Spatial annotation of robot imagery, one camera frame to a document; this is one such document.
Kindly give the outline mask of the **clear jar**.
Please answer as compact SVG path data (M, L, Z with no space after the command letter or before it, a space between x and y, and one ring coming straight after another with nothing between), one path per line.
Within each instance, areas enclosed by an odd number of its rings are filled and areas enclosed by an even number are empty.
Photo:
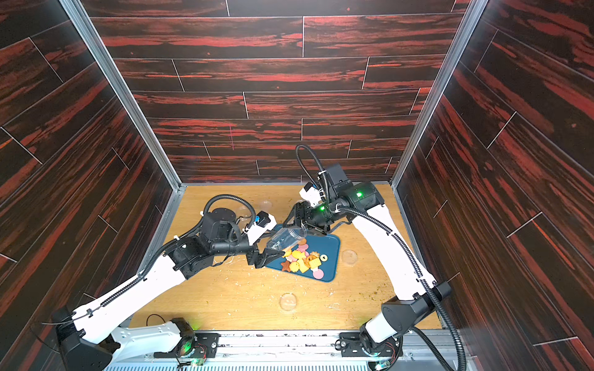
M292 248L304 240L306 235L306 230L301 227L282 227L268 240L266 248L278 251Z

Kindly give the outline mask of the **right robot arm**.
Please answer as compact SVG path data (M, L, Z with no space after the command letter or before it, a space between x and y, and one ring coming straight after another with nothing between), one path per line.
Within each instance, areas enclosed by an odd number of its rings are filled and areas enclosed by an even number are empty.
M297 145L311 154L318 173L300 192L301 201L294 205L284 227L305 235L326 236L340 224L350 224L365 238L385 269L394 289L394 298L386 301L378 315L360 327L358 341L362 350L374 356L386 346L392 351L391 365L402 350L404 336L413 332L428 346L445 370L452 366L417 324L433 312L445 321L456 351L457 369L467 368L467 357L458 330L443 307L451 287L439 284L420 263L394 224L390 211L375 185L353 183L340 165L323 166L308 145Z

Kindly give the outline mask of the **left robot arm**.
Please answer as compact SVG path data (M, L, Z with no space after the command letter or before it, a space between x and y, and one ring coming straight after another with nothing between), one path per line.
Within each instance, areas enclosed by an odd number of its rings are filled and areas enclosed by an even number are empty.
M159 248L136 276L73 311L54 312L50 324L65 369L103 370L155 352L193 349L194 331L182 318L138 329L124 328L122 323L153 299L212 267L216 256L244 255L256 268L278 258L278 252L261 252L257 246L276 224L274 216L256 212L240 197L222 194L210 199L198 224Z

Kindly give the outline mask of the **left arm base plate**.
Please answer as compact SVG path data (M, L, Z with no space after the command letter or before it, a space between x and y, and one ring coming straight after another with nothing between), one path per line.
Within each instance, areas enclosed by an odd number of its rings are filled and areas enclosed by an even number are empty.
M195 332L182 335L181 340L170 352L155 352L156 359L198 359L214 358L217 354L221 335L216 332Z

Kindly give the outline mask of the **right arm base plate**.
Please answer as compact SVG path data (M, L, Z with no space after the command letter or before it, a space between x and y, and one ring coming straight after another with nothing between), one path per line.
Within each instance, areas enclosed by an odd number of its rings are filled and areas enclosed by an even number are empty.
M334 348L342 357L391 357L399 358L402 345L399 340L388 337L376 343L369 335L360 332L341 332Z

